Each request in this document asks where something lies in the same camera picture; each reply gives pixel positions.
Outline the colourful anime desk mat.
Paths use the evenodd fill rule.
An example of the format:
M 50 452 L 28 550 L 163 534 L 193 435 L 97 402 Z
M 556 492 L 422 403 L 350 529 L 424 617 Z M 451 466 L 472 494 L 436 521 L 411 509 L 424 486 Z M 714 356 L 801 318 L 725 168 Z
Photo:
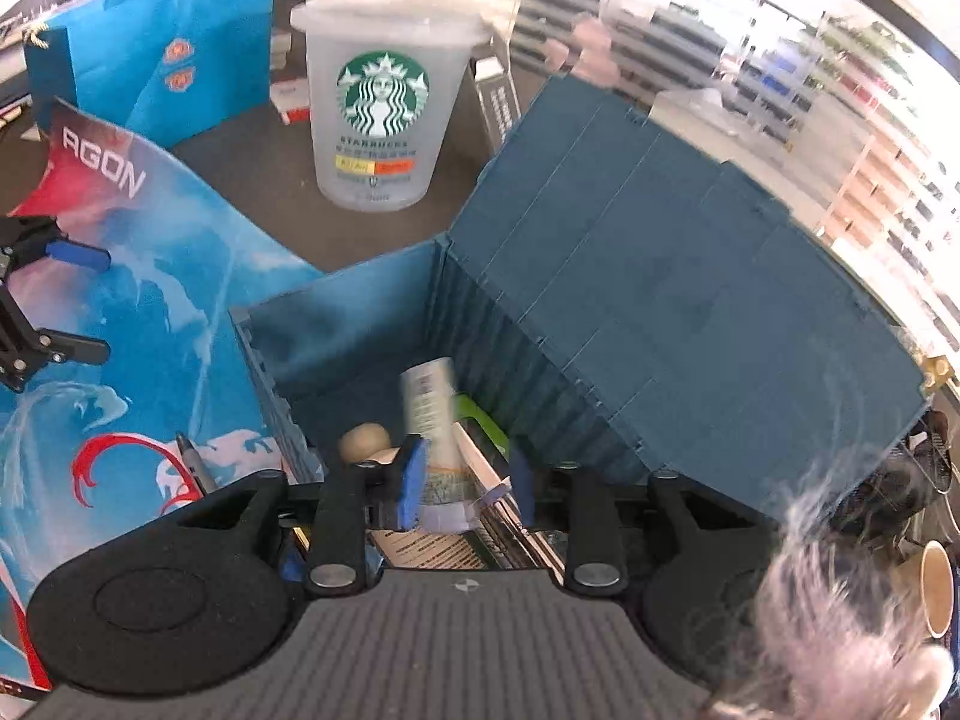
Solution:
M 194 499 L 181 440 L 218 484 L 281 465 L 231 310 L 314 268 L 166 149 L 63 104 L 20 213 L 110 257 L 106 270 L 49 257 L 10 278 L 34 327 L 109 349 L 99 366 L 60 359 L 2 395 L 2 678 L 28 694 L 49 684 L 26 634 L 37 585 Z

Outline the Starbucks translucent plastic cup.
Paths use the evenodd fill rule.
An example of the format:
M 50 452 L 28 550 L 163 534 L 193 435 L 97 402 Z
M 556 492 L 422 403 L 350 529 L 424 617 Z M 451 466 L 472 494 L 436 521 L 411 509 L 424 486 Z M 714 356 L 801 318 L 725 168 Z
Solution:
M 306 0 L 309 124 L 320 192 L 355 211 L 427 195 L 482 16 L 444 0 Z

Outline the small white grey carton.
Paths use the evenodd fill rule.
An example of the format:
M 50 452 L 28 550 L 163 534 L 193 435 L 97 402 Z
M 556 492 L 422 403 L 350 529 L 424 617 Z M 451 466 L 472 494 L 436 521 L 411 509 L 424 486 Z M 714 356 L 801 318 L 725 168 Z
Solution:
M 496 55 L 470 60 L 470 71 L 485 137 L 491 153 L 496 153 L 523 115 L 516 85 L 511 70 Z

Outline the red white leaflet papers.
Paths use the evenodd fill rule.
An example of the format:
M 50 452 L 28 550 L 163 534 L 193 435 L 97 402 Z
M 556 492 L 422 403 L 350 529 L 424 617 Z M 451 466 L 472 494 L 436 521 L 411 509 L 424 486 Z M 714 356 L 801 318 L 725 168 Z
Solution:
M 309 85 L 306 78 L 293 78 L 270 85 L 270 101 L 285 125 L 309 119 Z

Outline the wooden round-headed object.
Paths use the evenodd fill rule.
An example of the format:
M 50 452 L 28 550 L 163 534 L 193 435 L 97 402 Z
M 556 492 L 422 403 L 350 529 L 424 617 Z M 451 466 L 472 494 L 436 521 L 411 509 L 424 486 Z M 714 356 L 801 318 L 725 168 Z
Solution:
M 362 422 L 338 439 L 338 456 L 352 465 L 387 465 L 394 460 L 395 452 L 391 436 L 379 422 Z

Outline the beige paper cup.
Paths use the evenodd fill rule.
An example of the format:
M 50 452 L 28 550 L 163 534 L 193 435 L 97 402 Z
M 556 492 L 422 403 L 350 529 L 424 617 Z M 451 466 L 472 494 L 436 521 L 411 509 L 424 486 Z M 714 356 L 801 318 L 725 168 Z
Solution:
M 918 553 L 893 569 L 900 595 L 913 603 L 931 639 L 942 639 L 952 624 L 955 582 L 949 553 L 931 539 Z

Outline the blue paper gift bag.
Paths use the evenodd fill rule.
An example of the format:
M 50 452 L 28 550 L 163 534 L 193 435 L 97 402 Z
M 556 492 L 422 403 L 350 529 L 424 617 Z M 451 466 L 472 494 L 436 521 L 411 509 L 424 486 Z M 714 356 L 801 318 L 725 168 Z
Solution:
M 53 103 L 169 148 L 268 101 L 274 0 L 86 0 L 25 39 L 34 120 Z

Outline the grey black marker pen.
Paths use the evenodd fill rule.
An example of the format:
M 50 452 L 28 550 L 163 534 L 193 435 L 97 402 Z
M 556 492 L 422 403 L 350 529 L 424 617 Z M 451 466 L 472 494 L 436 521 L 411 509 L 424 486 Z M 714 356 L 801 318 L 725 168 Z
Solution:
M 181 460 L 184 462 L 185 468 L 189 470 L 190 476 L 192 476 L 195 486 L 199 488 L 200 494 L 206 496 L 207 494 L 213 493 L 213 491 L 217 489 L 217 483 L 215 483 L 213 476 L 210 475 L 210 472 L 206 469 L 197 447 L 195 447 L 195 445 L 190 442 L 189 437 L 183 433 L 176 434 L 176 444 L 178 444 Z

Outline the blue container storage box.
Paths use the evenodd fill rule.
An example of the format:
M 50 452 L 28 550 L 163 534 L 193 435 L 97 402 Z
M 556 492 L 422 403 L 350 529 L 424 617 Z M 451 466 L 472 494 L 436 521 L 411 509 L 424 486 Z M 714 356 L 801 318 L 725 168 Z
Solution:
M 755 511 L 817 466 L 851 488 L 923 416 L 892 317 L 737 166 L 623 99 L 546 82 L 448 232 L 236 310 L 304 479 L 400 379 L 455 385 L 545 465 L 670 468 Z

